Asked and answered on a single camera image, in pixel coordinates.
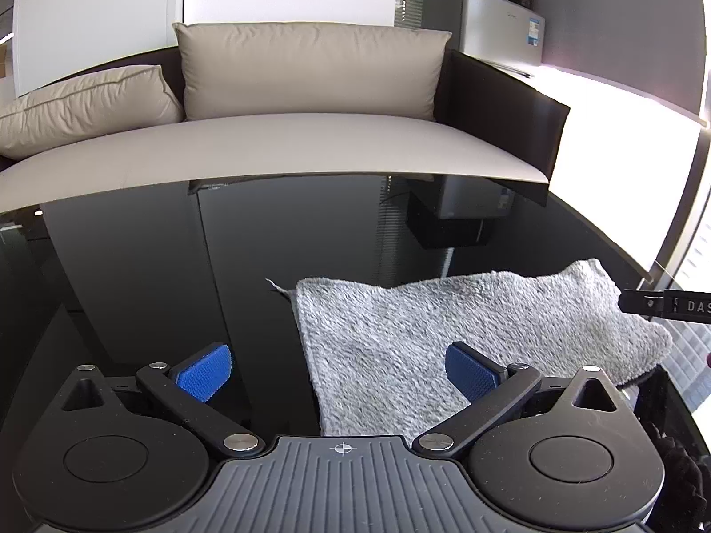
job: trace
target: beige pillow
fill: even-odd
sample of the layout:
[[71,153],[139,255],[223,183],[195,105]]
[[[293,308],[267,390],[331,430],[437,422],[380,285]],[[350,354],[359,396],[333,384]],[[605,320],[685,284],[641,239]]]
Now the beige pillow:
[[183,120],[160,66],[76,76],[0,108],[0,154],[27,158],[50,148]]
[[291,112],[431,120],[451,37],[315,22],[173,27],[189,120]]

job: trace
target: gray cloth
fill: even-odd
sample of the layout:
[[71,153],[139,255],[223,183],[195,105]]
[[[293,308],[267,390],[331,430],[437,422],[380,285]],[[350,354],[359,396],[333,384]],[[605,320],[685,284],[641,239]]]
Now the gray cloth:
[[454,276],[392,289],[308,278],[292,293],[325,436],[417,435],[468,405],[447,380],[461,340],[495,362],[555,377],[598,365],[615,384],[671,347],[662,326],[617,306],[596,259],[551,276]]

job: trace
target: silver mini fridge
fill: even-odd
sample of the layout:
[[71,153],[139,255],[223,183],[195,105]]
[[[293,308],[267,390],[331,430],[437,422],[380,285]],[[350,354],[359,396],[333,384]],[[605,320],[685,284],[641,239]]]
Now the silver mini fridge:
[[510,72],[540,66],[545,20],[508,0],[424,0],[422,27],[452,33],[449,46]]

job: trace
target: silver screw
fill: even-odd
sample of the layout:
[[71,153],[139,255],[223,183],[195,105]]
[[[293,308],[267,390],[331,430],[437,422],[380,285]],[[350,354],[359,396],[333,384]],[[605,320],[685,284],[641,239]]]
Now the silver screw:
[[228,449],[244,453],[245,451],[257,448],[260,441],[257,437],[249,433],[235,433],[234,435],[225,437],[224,443]]
[[447,450],[454,446],[454,439],[443,433],[428,433],[419,438],[419,446],[427,450]]

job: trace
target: black glossy table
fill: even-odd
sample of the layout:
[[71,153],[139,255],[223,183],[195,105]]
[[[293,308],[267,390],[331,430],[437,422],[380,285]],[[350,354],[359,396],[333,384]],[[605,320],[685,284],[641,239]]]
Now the black glossy table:
[[14,494],[12,461],[83,363],[107,376],[133,374],[226,342],[236,366],[212,406],[267,441],[319,434],[291,307],[266,279],[283,288],[309,276],[390,287],[489,270],[553,274],[596,257],[620,288],[639,284],[638,270],[554,196],[546,207],[516,196],[505,216],[482,222],[481,203],[454,191],[457,217],[446,218],[431,194],[449,180],[175,183],[4,215],[0,530],[30,525]]

